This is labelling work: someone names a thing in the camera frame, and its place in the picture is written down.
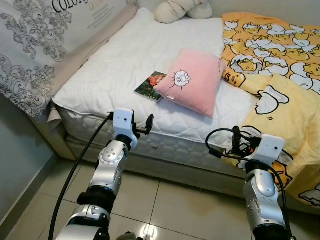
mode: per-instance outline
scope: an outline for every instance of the beige floor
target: beige floor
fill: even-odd
[[[6,240],[48,239],[51,216],[72,165],[59,163]],[[92,164],[77,169],[60,207],[56,233],[93,173]],[[131,231],[149,240],[251,240],[245,206],[243,199],[125,173],[111,215],[110,236],[115,240]],[[319,216],[292,211],[290,217],[298,240],[320,240]]]

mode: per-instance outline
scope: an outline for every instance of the pillow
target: pillow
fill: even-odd
[[[159,23],[173,23],[186,15],[187,11],[203,2],[204,0],[168,0],[157,7],[154,19]]]
[[[165,99],[213,117],[224,61],[198,50],[182,50],[168,75],[154,89]]]
[[[208,0],[205,0],[203,4],[195,6],[186,14],[188,17],[193,19],[209,19],[213,14],[212,7]]]

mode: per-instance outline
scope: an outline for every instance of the yellow blanket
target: yellow blanket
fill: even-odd
[[[320,207],[320,27],[245,12],[222,18],[228,66],[223,77],[257,96],[241,130],[283,138],[284,151],[273,167],[288,193]]]

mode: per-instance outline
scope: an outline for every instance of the pink pillow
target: pink pillow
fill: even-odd
[[[182,50],[168,75],[154,89],[165,99],[212,118],[224,61],[199,50]]]

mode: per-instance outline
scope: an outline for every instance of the cable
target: cable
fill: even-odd
[[[92,137],[90,138],[89,142],[86,144],[85,148],[83,149],[83,151],[81,152],[80,156],[77,158],[76,162],[73,165],[73,168],[71,169],[68,178],[66,179],[64,186],[62,188],[62,191],[60,193],[60,196],[56,202],[55,208],[54,208],[54,212],[53,212],[53,216],[52,216],[52,220],[51,220],[51,224],[50,224],[50,231],[49,231],[49,240],[53,240],[54,239],[54,232],[55,232],[55,225],[56,225],[56,220],[57,220],[57,216],[58,216],[58,211],[61,205],[61,202],[64,198],[64,195],[67,191],[68,185],[71,181],[72,176],[74,175],[80,161],[82,160],[82,158],[84,157],[84,155],[86,154],[88,148],[90,147],[90,145],[92,144],[92,142],[94,141],[94,139],[96,138],[96,136],[98,135],[98,133],[100,132],[100,130],[102,129],[102,127],[109,121],[109,120],[113,120],[114,118],[114,113],[110,112],[110,114],[108,115],[108,117],[101,123],[101,125],[97,128],[97,130],[94,132],[94,134],[92,135]]]
[[[219,131],[228,131],[228,132],[232,132],[234,134],[238,134],[238,135],[241,135],[239,134],[238,132],[236,131],[233,131],[231,129],[228,129],[228,128],[219,128],[219,129],[216,129],[212,132],[210,132],[208,134],[208,136],[206,137],[205,139],[205,145],[206,147],[209,149],[210,152],[216,152],[218,153],[219,151],[210,147],[208,141],[209,141],[209,138],[212,136],[212,134],[216,133],[216,132],[219,132]],[[242,161],[247,161],[247,162],[253,162],[253,163],[256,163],[256,164],[260,164],[262,165],[263,167],[269,169],[274,175],[275,177],[278,179],[279,181],[279,185],[280,185],[280,189],[282,191],[282,203],[283,203],[283,215],[284,215],[284,221],[285,221],[285,226],[286,226],[286,229],[288,230],[288,233],[290,235],[290,238],[293,238],[293,239],[296,239],[293,235],[292,235],[292,232],[291,232],[291,227],[290,227],[290,222],[289,222],[289,213],[288,213],[288,207],[287,207],[287,197],[286,197],[286,192],[285,192],[285,186],[284,186],[284,183],[282,182],[281,180],[281,177],[279,176],[279,174],[277,173],[276,170],[274,170],[271,166],[269,166],[268,164],[265,164],[264,162],[261,162],[261,161],[258,161],[258,160],[255,160],[255,159],[247,159],[247,158],[243,158],[243,157],[239,157],[239,156],[230,156],[230,155],[225,155],[221,152],[219,152],[219,156],[221,157],[224,157],[224,158],[229,158],[229,159],[236,159],[236,160],[242,160]]]

